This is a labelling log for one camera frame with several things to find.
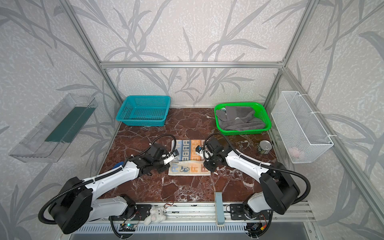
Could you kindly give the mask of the printed rabbit towel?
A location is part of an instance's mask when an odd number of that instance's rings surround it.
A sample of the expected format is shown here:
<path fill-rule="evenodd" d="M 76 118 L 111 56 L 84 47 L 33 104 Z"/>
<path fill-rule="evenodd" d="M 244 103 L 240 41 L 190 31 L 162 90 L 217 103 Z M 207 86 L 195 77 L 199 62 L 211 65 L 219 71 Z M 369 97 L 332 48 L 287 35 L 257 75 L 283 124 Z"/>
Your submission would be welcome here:
<path fill-rule="evenodd" d="M 211 174 L 204 167 L 204 158 L 196 153 L 196 147 L 201 146 L 204 140 L 172 140 L 172 147 L 179 152 L 170 162 L 169 176 L 209 176 Z"/>

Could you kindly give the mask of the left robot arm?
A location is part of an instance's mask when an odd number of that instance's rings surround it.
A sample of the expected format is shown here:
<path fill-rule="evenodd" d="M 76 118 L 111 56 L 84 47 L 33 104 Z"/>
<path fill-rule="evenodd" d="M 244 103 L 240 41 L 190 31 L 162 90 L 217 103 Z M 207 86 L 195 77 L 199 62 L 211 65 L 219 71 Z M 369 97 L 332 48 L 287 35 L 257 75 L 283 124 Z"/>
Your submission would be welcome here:
<path fill-rule="evenodd" d="M 175 146 L 168 151 L 153 141 L 146 150 L 110 171 L 83 180 L 71 178 L 42 206 L 38 219 L 43 224 L 59 226 L 63 234 L 71 234 L 88 222 L 127 214 L 135 208 L 134 201 L 128 196 L 100 197 L 126 182 L 150 174 L 152 170 L 165 171 L 177 156 L 179 152 Z"/>

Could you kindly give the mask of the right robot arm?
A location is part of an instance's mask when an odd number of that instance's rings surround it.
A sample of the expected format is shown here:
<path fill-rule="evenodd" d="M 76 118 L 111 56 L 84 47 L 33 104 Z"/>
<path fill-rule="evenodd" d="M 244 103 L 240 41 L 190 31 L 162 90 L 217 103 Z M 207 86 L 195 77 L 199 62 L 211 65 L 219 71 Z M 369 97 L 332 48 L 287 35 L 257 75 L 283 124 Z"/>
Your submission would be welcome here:
<path fill-rule="evenodd" d="M 209 135 L 196 153 L 204 158 L 204 166 L 214 173 L 218 166 L 237 169 L 256 180 L 262 191 L 248 197 L 243 202 L 245 216 L 254 219 L 262 211 L 285 214 L 288 208 L 303 201 L 311 191 L 311 183 L 304 175 L 288 170 L 284 165 L 265 163 L 249 157 L 237 150 L 229 139 L 218 133 L 227 142 L 223 145 L 215 134 Z"/>

